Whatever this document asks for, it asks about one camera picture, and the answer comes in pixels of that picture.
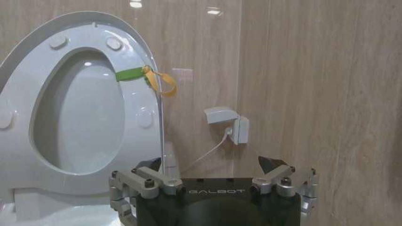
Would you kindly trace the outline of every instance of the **wall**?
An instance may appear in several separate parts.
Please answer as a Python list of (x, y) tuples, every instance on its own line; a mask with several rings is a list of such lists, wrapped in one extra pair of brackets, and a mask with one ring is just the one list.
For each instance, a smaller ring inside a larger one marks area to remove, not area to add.
[(243, 1), (239, 101), (256, 156), (320, 174), (316, 225), (400, 225), (402, 2)]
[[(208, 7), (221, 11), (207, 14)], [(165, 140), (184, 169), (219, 142), (223, 129), (209, 127), (203, 109), (236, 108), (241, 0), (0, 0), (0, 61), (22, 37), (45, 21), (73, 11), (101, 11), (123, 18), (143, 36), (159, 70), (176, 78), (179, 91), (164, 101)], [(187, 177), (232, 175), (231, 146), (217, 150)]]

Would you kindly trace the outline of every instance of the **robotic arm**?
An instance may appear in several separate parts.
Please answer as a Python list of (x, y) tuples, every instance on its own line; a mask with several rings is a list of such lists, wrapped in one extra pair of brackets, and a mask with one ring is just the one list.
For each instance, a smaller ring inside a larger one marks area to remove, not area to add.
[[(169, 178), (160, 159), (112, 172), (110, 207), (124, 226), (299, 226), (316, 203), (317, 175), (259, 157), (261, 178)], [(131, 205), (136, 207), (136, 216)]]

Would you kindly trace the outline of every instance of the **toilet lid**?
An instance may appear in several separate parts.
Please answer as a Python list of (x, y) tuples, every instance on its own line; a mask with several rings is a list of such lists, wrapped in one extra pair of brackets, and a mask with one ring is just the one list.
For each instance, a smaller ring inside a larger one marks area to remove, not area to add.
[(140, 35), (105, 13), (60, 16), (24, 38), (0, 66), (6, 189), (102, 193), (113, 170), (161, 156), (160, 98), (143, 78), (114, 78), (144, 65), (156, 70)]

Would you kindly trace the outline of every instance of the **screw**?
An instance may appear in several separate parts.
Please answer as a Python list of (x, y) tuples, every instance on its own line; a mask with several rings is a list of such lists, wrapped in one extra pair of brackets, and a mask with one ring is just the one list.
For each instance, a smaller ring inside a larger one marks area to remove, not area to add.
[(251, 187), (249, 187), (249, 193), (251, 194), (257, 194), (259, 193), (259, 187), (256, 185), (251, 185)]
[(280, 184), (284, 186), (291, 186), (291, 179), (288, 177), (281, 178)]
[(145, 188), (152, 188), (153, 186), (155, 186), (155, 180), (147, 179), (147, 180), (144, 181), (144, 187), (145, 187)]

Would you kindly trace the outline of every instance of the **white toilet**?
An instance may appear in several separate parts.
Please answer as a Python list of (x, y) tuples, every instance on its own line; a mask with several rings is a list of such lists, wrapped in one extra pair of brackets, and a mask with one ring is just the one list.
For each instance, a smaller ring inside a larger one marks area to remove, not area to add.
[(108, 176), (164, 155), (160, 98), (114, 77), (144, 65), (156, 70), (140, 35), (100, 12), (18, 43), (0, 66), (0, 226), (120, 225)]

